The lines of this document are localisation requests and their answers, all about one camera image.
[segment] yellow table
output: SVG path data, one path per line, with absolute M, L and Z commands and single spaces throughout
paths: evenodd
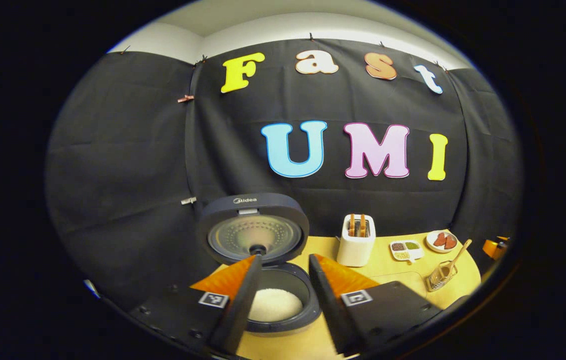
M 462 244 L 458 244 L 454 250 L 448 253 L 438 253 L 427 247 L 427 244 L 425 244 L 426 235 L 427 233 L 377 237 L 368 264 L 360 268 L 350 269 L 354 269 L 381 284 L 400 281 L 426 298 L 430 303 L 445 309 L 459 297 L 471 294 L 481 284 L 481 274 L 472 256 L 469 255 L 468 251 L 464 251 L 456 262 L 458 274 L 441 289 L 428 292 L 425 287 L 425 278 L 439 263 L 452 260 L 461 250 Z M 425 255 L 415 260 L 413 264 L 395 260 L 391 255 L 389 243 L 397 240 L 415 240 L 422 246 Z M 290 260 L 290 263 L 308 271 L 310 254 L 319 254 L 336 260 L 338 245 L 338 239 L 335 237 L 310 236 L 303 253 Z M 225 267 L 226 265 L 221 265 L 216 271 Z M 251 360 L 329 360 L 344 358 L 336 353 L 323 314 L 313 322 L 308 330 L 293 335 L 260 337 L 245 332 L 237 355 Z

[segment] rice cooker lid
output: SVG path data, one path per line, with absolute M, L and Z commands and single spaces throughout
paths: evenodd
M 196 238 L 230 265 L 260 253 L 263 265 L 282 264 L 305 248 L 309 220 L 291 197 L 251 193 L 219 198 L 201 212 Z

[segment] white rice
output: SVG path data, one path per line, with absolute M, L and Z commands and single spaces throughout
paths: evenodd
M 283 289 L 262 289 L 256 292 L 248 319 L 258 322 L 278 322 L 300 313 L 303 303 Z

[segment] meat slice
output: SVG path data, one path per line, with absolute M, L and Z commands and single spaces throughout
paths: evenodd
M 444 246 L 445 245 L 445 233 L 439 232 L 436 241 L 434 241 L 434 246 Z
M 454 240 L 451 236 L 445 237 L 445 250 L 451 249 L 456 246 L 456 240 Z

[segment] wall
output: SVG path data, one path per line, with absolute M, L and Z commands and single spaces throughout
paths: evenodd
M 309 33 L 319 39 L 343 39 L 370 44 L 383 43 L 446 69 L 473 68 L 468 59 L 449 45 L 438 46 L 396 27 L 380 22 L 334 13 L 277 14 L 228 27 L 203 38 L 193 32 L 167 23 L 153 22 L 128 36 L 110 52 L 145 51 L 193 64 L 202 55 L 212 57 L 244 46 L 286 39 L 306 39 Z

